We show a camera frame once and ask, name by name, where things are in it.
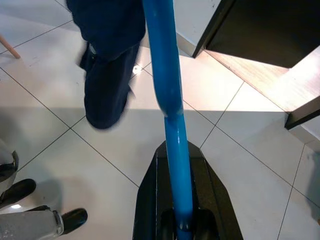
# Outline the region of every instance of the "scooter deck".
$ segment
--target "scooter deck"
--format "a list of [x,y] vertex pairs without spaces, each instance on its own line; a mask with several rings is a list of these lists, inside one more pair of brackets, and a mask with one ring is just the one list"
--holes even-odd
[[[200,149],[188,143],[195,240],[243,240],[227,189],[209,166]],[[166,151],[163,142],[139,187],[133,240],[175,239],[176,224]]]

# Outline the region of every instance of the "black shoe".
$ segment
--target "black shoe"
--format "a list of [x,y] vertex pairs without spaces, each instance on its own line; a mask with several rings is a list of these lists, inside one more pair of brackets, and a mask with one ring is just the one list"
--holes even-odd
[[71,233],[81,227],[88,219],[88,213],[84,208],[77,208],[62,215],[64,231],[62,235]]
[[36,189],[36,182],[33,179],[24,179],[13,184],[0,196],[0,209],[12,205],[26,196],[32,194]]

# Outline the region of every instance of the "white tile floor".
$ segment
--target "white tile floor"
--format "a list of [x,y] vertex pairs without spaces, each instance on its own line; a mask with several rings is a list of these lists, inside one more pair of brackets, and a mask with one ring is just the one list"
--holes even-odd
[[[92,129],[76,65],[83,41],[63,5],[0,2],[0,33],[21,55],[0,46],[0,138],[20,155],[16,180],[37,182],[19,211],[85,207],[88,222],[61,239],[127,240],[137,186],[165,137],[150,51],[140,49],[123,118]],[[284,129],[286,113],[206,52],[180,64],[188,138],[228,189],[244,239],[320,239],[320,156]]]

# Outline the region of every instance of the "gray object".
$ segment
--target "gray object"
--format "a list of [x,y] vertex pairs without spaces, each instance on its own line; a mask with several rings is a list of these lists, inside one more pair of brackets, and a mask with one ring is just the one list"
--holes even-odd
[[[21,200],[35,189],[32,179],[13,185],[19,167],[16,152],[10,152],[0,139],[0,208]],[[33,188],[24,183],[31,181]],[[0,214],[0,240],[51,240],[80,227],[88,218],[86,210],[75,209],[63,215],[40,206],[30,211]]]

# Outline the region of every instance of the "wooden table leg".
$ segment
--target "wooden table leg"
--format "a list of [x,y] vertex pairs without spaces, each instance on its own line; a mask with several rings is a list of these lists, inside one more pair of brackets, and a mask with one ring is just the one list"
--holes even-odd
[[0,43],[8,49],[8,51],[16,58],[19,59],[20,55],[16,52],[16,50],[5,40],[5,38],[0,35]]

